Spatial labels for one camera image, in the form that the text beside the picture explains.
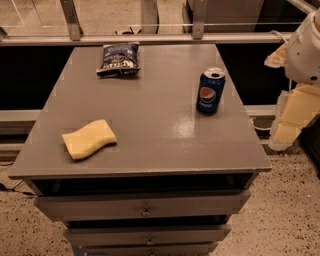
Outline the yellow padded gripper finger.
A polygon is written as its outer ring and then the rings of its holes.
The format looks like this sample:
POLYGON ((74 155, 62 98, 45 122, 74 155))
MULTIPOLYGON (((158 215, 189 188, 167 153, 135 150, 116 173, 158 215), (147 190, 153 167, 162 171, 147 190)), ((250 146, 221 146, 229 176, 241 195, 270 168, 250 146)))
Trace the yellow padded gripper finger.
POLYGON ((278 47, 271 55, 269 55, 265 61, 264 65, 271 68, 280 68, 285 65, 287 43, 282 44, 278 47))
POLYGON ((286 150, 319 114, 319 85, 298 83, 291 92, 282 91, 277 100, 268 146, 275 151, 286 150))

